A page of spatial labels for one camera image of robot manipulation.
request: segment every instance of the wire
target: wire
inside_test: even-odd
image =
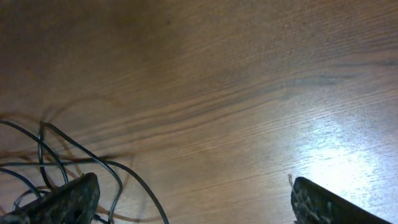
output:
[[[23,181],[23,183],[26,184],[26,186],[29,188],[29,190],[31,190],[36,195],[37,198],[41,198],[42,197],[40,195],[39,191],[36,189],[36,187],[28,179],[26,179],[24,176],[12,171],[12,170],[7,170],[7,169],[4,169],[4,168],[0,168],[0,172],[4,172],[4,173],[7,173],[9,175],[13,175],[14,177],[17,177],[18,179]]]
[[[7,163],[3,163],[0,164],[0,167],[5,167],[5,166],[36,166],[36,167],[40,167],[40,173],[42,174],[43,180],[45,181],[46,186],[52,190],[53,187],[50,185],[50,182],[47,178],[47,174],[45,172],[44,167],[47,166],[58,166],[60,168],[61,171],[65,171],[64,166],[70,166],[70,165],[77,165],[77,164],[100,164],[102,165],[118,182],[119,185],[119,189],[118,192],[114,198],[114,201],[112,203],[111,208],[109,209],[109,215],[108,215],[108,221],[103,220],[99,215],[94,215],[94,219],[98,220],[101,223],[107,223],[110,224],[113,221],[113,214],[114,214],[114,209],[116,208],[117,202],[119,200],[119,197],[122,193],[123,190],[123,183],[121,182],[120,177],[117,175],[117,173],[115,173],[115,171],[112,170],[112,168],[110,168],[109,165],[112,166],[116,166],[122,170],[125,170],[126,172],[128,172],[130,175],[132,175],[140,184],[141,186],[144,188],[144,190],[148,193],[148,195],[151,197],[151,199],[153,200],[153,202],[155,203],[156,208],[158,209],[160,216],[162,217],[162,220],[165,224],[169,224],[169,220],[166,216],[166,213],[164,212],[164,209],[162,208],[159,200],[156,198],[155,194],[153,193],[153,191],[149,188],[149,186],[144,182],[144,180],[138,175],[136,174],[133,170],[131,170],[130,168],[118,163],[118,162],[114,162],[114,161],[107,161],[107,160],[102,160],[99,157],[97,157],[95,154],[93,154],[92,152],[90,152],[89,150],[87,150],[86,148],[84,148],[82,145],[78,144],[76,141],[74,141],[71,137],[67,136],[64,132],[62,132],[61,130],[59,130],[57,127],[55,127],[54,125],[50,124],[50,123],[45,123],[45,122],[40,122],[40,129],[39,129],[39,135],[38,137],[35,137],[32,133],[26,131],[25,129],[23,129],[22,127],[11,123],[9,121],[4,121],[4,120],[0,120],[0,123],[2,124],[6,124],[8,126],[11,126],[15,129],[17,129],[18,131],[28,135],[28,137],[30,137],[31,139],[35,140],[38,143],[38,156],[39,156],[39,162],[7,162]],[[58,134],[60,137],[64,138],[64,140],[68,141],[70,144],[76,146],[77,148],[79,148],[80,150],[82,150],[84,153],[86,153],[87,155],[89,155],[91,158],[84,158],[84,159],[78,159],[78,160],[72,160],[70,162],[61,162],[59,160],[59,158],[55,155],[55,153],[53,152],[53,150],[51,150],[45,143],[44,143],[44,129],[45,128],[49,128],[51,129],[53,132],[55,132],[56,134]],[[50,155],[53,157],[55,162],[48,162],[48,163],[44,163],[43,162],[43,154],[42,154],[42,148],[44,147],[44,149],[46,149]],[[68,182],[68,179],[65,178],[64,176],[64,180],[65,183]],[[37,190],[32,184],[31,187],[29,187],[29,190],[26,191],[25,193],[23,193],[15,202],[14,202],[14,206],[18,206],[18,204],[20,203],[20,201],[23,199],[23,197],[25,197],[28,194],[31,193],[35,193],[36,196],[40,196],[39,193],[43,193],[43,194],[47,194],[48,192],[46,191],[41,191],[41,190]]]

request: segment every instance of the black plastic object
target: black plastic object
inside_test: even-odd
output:
[[[49,194],[0,217],[0,224],[90,224],[100,199],[97,176],[83,174]]]
[[[389,223],[304,177],[296,178],[291,201],[298,224]]]

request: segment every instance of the wooden surface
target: wooden surface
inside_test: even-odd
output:
[[[289,174],[398,223],[398,1],[3,0],[0,31],[1,117],[131,167],[171,223],[292,223]],[[16,131],[0,141],[1,161],[35,160]],[[70,170],[95,171],[109,209],[112,177]],[[116,223],[161,223],[118,173]],[[26,187],[1,180],[8,212]]]

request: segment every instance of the black object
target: black object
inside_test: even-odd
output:
[[[298,224],[389,223],[304,177],[296,178],[291,197]]]
[[[32,215],[38,215],[35,214],[34,212],[31,212],[29,214],[26,214],[26,212],[22,212],[22,211],[31,211],[31,209],[33,209],[31,207],[31,204],[29,204],[29,207],[23,207],[23,208],[19,208],[19,203],[21,202],[21,200],[28,194],[35,194],[36,197],[38,198],[36,201],[32,202],[32,205],[34,205],[34,209],[35,211],[39,211],[41,209],[41,212],[45,212],[47,210],[49,210],[50,206],[54,206],[57,207],[58,203],[66,203],[66,200],[54,200],[51,199],[51,205],[49,204],[49,202],[46,202],[46,207],[43,207],[43,204],[41,204],[41,202],[43,200],[47,201],[48,199],[43,199],[41,194],[44,194],[44,198],[48,198],[51,196],[51,198],[67,198],[68,194],[72,194],[72,192],[75,192],[75,189],[79,189],[82,187],[89,187],[91,188],[91,183],[92,181],[95,179],[94,182],[96,182],[96,177],[94,178],[93,175],[94,174],[86,174],[85,176],[77,179],[77,180],[73,180],[72,182],[69,183],[68,180],[68,176],[65,170],[65,166],[70,166],[70,165],[76,165],[76,164],[100,164],[102,165],[114,178],[115,180],[118,182],[119,185],[119,189],[118,192],[114,198],[114,201],[112,203],[111,208],[109,209],[109,215],[108,215],[108,221],[103,220],[99,215],[97,214],[93,214],[93,219],[97,220],[101,223],[112,223],[113,222],[113,213],[114,213],[114,209],[116,208],[116,204],[118,202],[118,199],[122,193],[122,189],[123,189],[123,183],[121,182],[120,177],[117,175],[117,173],[115,173],[115,171],[113,171],[112,168],[110,168],[110,166],[116,166],[126,172],[128,172],[130,175],[132,175],[140,184],[141,186],[144,188],[144,190],[148,193],[148,195],[151,197],[151,199],[154,201],[156,208],[158,209],[160,216],[163,220],[163,222],[165,224],[169,224],[169,221],[167,219],[167,216],[164,212],[164,209],[162,208],[159,200],[156,198],[156,196],[154,195],[154,193],[151,191],[151,189],[149,188],[149,186],[144,182],[144,180],[142,178],[139,177],[138,174],[136,174],[133,170],[131,170],[130,168],[114,162],[114,161],[107,161],[107,160],[102,160],[99,157],[97,157],[96,155],[94,155],[91,151],[87,150],[85,147],[83,147],[82,145],[80,145],[79,143],[77,143],[76,141],[74,141],[72,138],[70,138],[69,136],[67,136],[64,132],[62,132],[61,130],[59,130],[57,127],[55,127],[54,125],[50,124],[50,123],[46,123],[46,122],[40,122],[40,129],[39,129],[39,134],[36,137],[34,134],[30,133],[29,131],[25,130],[24,128],[10,122],[10,121],[6,121],[6,120],[1,120],[0,119],[0,124],[4,124],[6,126],[10,126],[20,132],[22,132],[23,134],[25,134],[26,136],[28,136],[29,138],[31,138],[32,140],[34,140],[35,142],[37,142],[38,144],[38,155],[39,155],[39,162],[7,162],[7,163],[3,163],[0,164],[0,172],[5,172],[7,174],[13,175],[14,177],[20,179],[21,181],[23,181],[23,183],[26,184],[26,186],[28,186],[29,190],[26,191],[25,193],[23,193],[15,202],[14,202],[14,211],[7,214],[6,216],[2,217],[2,221],[3,222],[8,222],[5,221],[5,218],[8,215],[12,215],[12,214],[16,214],[17,216],[24,216],[25,218],[22,219],[18,219],[15,220],[14,222],[12,222],[13,224],[17,224],[17,223],[31,223],[29,222],[28,219],[26,219],[27,217],[31,218],[33,217]],[[72,161],[68,161],[68,162],[64,162],[61,161],[57,155],[53,152],[53,150],[51,150],[51,148],[48,147],[48,145],[46,145],[46,143],[44,143],[44,131],[45,128],[49,128],[51,129],[55,134],[58,134],[61,138],[63,138],[64,140],[66,140],[67,142],[69,142],[70,144],[74,145],[75,147],[79,148],[80,150],[82,150],[84,153],[86,153],[87,155],[89,155],[89,158],[83,158],[83,159],[76,159],[76,160],[72,160]],[[44,163],[43,161],[43,154],[44,154],[44,150],[46,150],[49,155],[52,157],[52,159],[55,161],[54,163]],[[14,171],[11,170],[7,170],[4,169],[3,167],[6,166],[39,166],[40,167],[40,173],[42,174],[43,180],[47,186],[47,188],[49,190],[51,190],[51,192],[49,192],[48,190],[39,190],[36,187],[34,187],[34,185],[32,183],[29,182],[29,180],[27,180],[25,177],[19,175],[18,173],[15,173]],[[44,167],[46,166],[57,166],[60,168],[63,179],[65,181],[65,185],[61,186],[61,187],[57,187],[57,186],[52,186],[47,178],[47,173],[44,169]],[[87,194],[91,194],[93,192],[80,192],[84,195]],[[85,197],[83,195],[79,195],[77,196],[77,194],[73,194],[73,198],[70,200],[69,203],[72,203],[74,200],[79,200],[80,197]],[[60,217],[65,217],[67,219],[64,220],[65,223],[90,223],[90,222],[85,222],[87,221],[86,218],[83,218],[83,216],[81,216],[81,214],[83,213],[91,213],[89,212],[87,209],[89,207],[85,207],[86,210],[80,210],[80,205],[79,206],[75,206],[75,205],[71,205],[71,206],[62,206],[63,210],[51,210],[51,214],[46,214],[47,216],[53,216],[53,217],[59,217],[58,220],[62,220],[62,218]],[[34,221],[33,223],[56,223],[56,222],[46,222],[45,220],[40,221],[41,219],[38,219],[39,221]]]
[[[88,173],[0,218],[0,224],[90,224],[100,199],[97,176]]]

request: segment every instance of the wooden table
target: wooden table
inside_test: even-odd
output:
[[[398,1],[0,3],[1,118],[134,169],[171,223],[292,223],[288,175],[398,223]],[[36,160],[0,129],[4,161]],[[63,157],[83,157],[57,138]],[[37,169],[13,169],[43,185]],[[97,165],[100,212],[115,194]],[[62,185],[59,170],[49,169]],[[161,223],[127,183],[116,223]],[[1,207],[26,187],[1,175]]]

